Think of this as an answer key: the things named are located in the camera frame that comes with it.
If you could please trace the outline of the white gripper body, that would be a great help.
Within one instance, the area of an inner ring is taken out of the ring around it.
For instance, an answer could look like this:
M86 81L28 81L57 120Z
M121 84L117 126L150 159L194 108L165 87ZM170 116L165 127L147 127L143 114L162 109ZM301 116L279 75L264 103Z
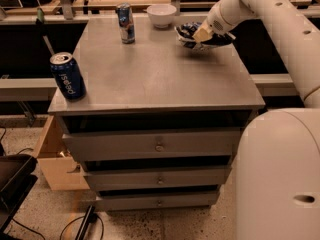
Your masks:
M233 29L233 25L228 23L222 16L221 6L215 4L209 11L206 19L200 26L200 31L205 36L211 36L214 33L223 35Z

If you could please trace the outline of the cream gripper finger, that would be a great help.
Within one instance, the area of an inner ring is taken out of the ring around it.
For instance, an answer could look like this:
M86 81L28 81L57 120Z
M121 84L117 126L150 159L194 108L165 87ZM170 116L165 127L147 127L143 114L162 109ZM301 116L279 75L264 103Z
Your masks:
M197 42L197 43L201 43L201 42L205 42L208 41L212 38L213 36L213 31L211 29L206 29L204 27L199 27L194 35L193 35L193 39Z

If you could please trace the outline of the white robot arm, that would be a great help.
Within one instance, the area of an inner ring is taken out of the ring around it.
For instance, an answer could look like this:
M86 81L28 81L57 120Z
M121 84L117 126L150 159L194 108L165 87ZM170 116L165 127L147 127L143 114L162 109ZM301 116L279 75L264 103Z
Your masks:
M301 108L256 117L235 161L236 240L320 240L320 31L289 0L221 0L195 34L204 41L258 17Z

